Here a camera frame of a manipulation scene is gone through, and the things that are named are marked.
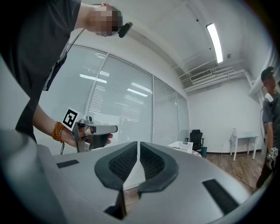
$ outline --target orange beaded bracelet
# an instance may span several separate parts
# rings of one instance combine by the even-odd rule
[[[61,133],[62,130],[64,129],[64,125],[60,122],[56,122],[56,125],[54,127],[54,130],[52,131],[52,138],[56,141],[59,141],[62,143],[61,140]]]

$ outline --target air conditioner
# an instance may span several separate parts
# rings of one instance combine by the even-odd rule
[[[204,72],[195,74],[194,76],[191,76],[190,79],[191,79],[191,81],[192,81],[193,83],[196,83],[198,80],[204,79],[204,78],[206,78],[206,77],[208,77],[208,76],[210,76],[210,75],[212,75],[212,74],[213,74],[213,73],[212,73],[212,70],[209,69],[209,70],[206,70],[206,71],[204,71]]]

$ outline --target glass wall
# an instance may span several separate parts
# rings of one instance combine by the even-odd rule
[[[117,125],[113,144],[146,141],[168,145],[189,135],[187,101],[146,71],[105,52],[74,45],[43,91],[40,106],[62,121],[68,107],[91,115],[95,124]],[[59,154],[61,143],[34,130],[38,144]],[[65,145],[63,153],[75,153]]]
[[[153,143],[169,145],[178,141],[178,111],[176,93],[154,77]]]
[[[87,113],[95,124],[118,126],[111,144],[151,142],[152,76],[109,56],[98,79]]]

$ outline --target dark gray t-shirt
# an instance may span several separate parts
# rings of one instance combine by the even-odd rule
[[[41,92],[74,30],[81,0],[41,1],[21,21],[17,37],[3,53],[7,66],[30,97],[16,129],[32,137]]]
[[[273,147],[280,149],[280,94],[277,92],[271,96],[274,100],[278,98],[278,103],[272,109],[267,99],[263,101],[262,121],[273,123]]]

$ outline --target hand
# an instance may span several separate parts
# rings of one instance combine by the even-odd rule
[[[84,136],[84,128],[80,128],[79,129],[79,135],[82,138]],[[111,140],[109,138],[113,138],[112,134],[109,134],[107,142],[105,145],[108,145],[111,143]],[[62,133],[61,133],[61,140],[67,144],[69,144],[70,146],[76,147],[76,142],[74,141],[71,131],[67,128],[64,128]]]

